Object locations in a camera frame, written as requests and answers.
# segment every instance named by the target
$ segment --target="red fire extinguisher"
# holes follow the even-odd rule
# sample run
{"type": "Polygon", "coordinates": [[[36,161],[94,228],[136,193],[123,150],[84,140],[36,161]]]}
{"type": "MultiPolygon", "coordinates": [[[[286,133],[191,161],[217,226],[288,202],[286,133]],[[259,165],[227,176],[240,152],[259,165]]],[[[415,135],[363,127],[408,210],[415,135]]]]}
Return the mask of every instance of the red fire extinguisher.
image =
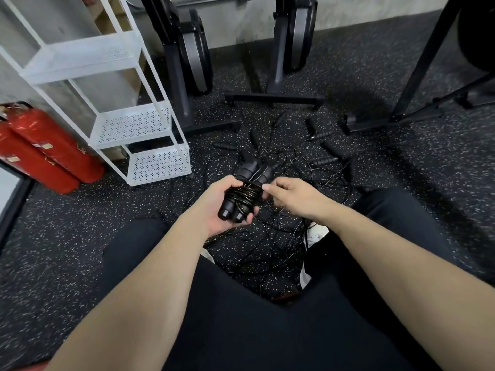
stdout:
{"type": "Polygon", "coordinates": [[[78,179],[84,183],[92,183],[102,178],[103,164],[80,148],[77,141],[48,113],[19,101],[9,104],[6,114],[12,130],[78,179]]]}
{"type": "Polygon", "coordinates": [[[0,159],[30,175],[46,187],[67,194],[79,186],[79,181],[16,134],[7,122],[0,120],[0,159]]]}

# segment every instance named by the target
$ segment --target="white shelf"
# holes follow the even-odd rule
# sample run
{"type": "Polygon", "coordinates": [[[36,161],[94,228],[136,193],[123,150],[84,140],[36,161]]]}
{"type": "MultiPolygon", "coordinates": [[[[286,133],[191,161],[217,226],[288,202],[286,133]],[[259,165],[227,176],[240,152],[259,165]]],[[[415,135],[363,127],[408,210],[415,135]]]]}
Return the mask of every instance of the white shelf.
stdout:
{"type": "Polygon", "coordinates": [[[136,31],[122,35],[112,33],[48,44],[34,55],[20,75],[34,86],[135,68],[139,65],[141,37],[136,31]]]}
{"type": "Polygon", "coordinates": [[[165,115],[165,123],[152,103],[98,114],[90,145],[103,149],[170,135],[168,102],[160,101],[158,105],[165,115]]]}
{"type": "Polygon", "coordinates": [[[160,180],[166,180],[191,173],[189,146],[179,144],[186,156],[186,164],[181,160],[175,146],[163,147],[132,154],[127,173],[127,184],[142,185],[160,180]]]}

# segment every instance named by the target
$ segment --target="white metal rack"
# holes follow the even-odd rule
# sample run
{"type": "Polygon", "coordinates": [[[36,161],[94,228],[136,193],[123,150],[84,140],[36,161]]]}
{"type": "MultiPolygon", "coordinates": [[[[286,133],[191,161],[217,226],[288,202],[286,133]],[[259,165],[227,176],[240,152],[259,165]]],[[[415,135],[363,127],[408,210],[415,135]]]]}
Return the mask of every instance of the white metal rack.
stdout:
{"type": "Polygon", "coordinates": [[[165,89],[158,77],[150,54],[145,47],[127,2],[119,0],[124,9],[132,31],[124,32],[115,17],[108,0],[101,0],[103,7],[115,28],[116,33],[97,37],[71,40],[62,43],[46,44],[34,31],[28,21],[22,16],[17,7],[10,1],[4,0],[15,16],[21,21],[28,32],[40,45],[39,51],[28,64],[22,68],[0,46],[0,55],[30,84],[34,90],[53,107],[53,109],[131,186],[165,180],[191,173],[189,145],[184,138],[181,127],[177,122],[165,89]],[[150,84],[139,65],[139,56],[143,52],[148,65],[155,77],[163,101],[158,102],[150,84]],[[125,109],[100,113],[81,88],[74,82],[75,78],[87,75],[135,69],[145,87],[152,103],[138,105],[125,109]],[[95,124],[91,135],[87,136],[67,116],[67,114],[40,87],[45,83],[68,80],[76,92],[96,114],[95,124]],[[182,138],[177,143],[172,132],[172,120],[182,138]],[[149,151],[131,153],[127,145],[159,137],[170,137],[173,146],[149,151]],[[127,175],[123,174],[101,149],[122,146],[129,155],[127,175]]]}

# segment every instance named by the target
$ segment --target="hand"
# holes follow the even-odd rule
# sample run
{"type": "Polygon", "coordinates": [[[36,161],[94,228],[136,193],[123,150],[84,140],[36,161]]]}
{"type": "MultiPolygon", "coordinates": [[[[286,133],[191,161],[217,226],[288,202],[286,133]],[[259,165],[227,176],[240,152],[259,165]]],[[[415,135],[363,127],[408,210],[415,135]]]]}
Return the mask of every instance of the hand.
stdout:
{"type": "Polygon", "coordinates": [[[273,202],[277,207],[284,207],[293,215],[309,218],[318,224],[323,223],[329,206],[338,205],[310,184],[299,178],[277,177],[271,184],[262,186],[263,199],[273,202]]]}
{"type": "Polygon", "coordinates": [[[233,175],[228,175],[219,181],[212,183],[207,190],[201,194],[198,200],[184,214],[194,217],[197,224],[206,225],[207,236],[212,237],[229,230],[233,227],[244,226],[252,223],[253,216],[259,212],[259,207],[253,209],[247,219],[240,224],[235,224],[230,220],[221,220],[218,212],[223,203],[224,193],[230,187],[242,186],[242,181],[235,179],[233,175]]]}

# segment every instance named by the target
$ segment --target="left hand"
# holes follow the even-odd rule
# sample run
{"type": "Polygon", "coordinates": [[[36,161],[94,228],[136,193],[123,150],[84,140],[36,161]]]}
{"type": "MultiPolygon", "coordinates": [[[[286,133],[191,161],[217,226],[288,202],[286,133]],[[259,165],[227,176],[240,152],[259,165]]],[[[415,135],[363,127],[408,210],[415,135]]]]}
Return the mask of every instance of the left hand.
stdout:
{"type": "Polygon", "coordinates": [[[240,224],[230,220],[221,220],[218,212],[222,206],[224,193],[230,187],[242,186],[242,181],[237,180],[233,175],[228,175],[219,181],[212,183],[207,190],[201,194],[198,200],[184,214],[195,218],[196,223],[205,224],[207,236],[212,237],[229,230],[233,227],[244,226],[252,223],[253,216],[259,212],[259,207],[253,209],[253,213],[240,224]]]}

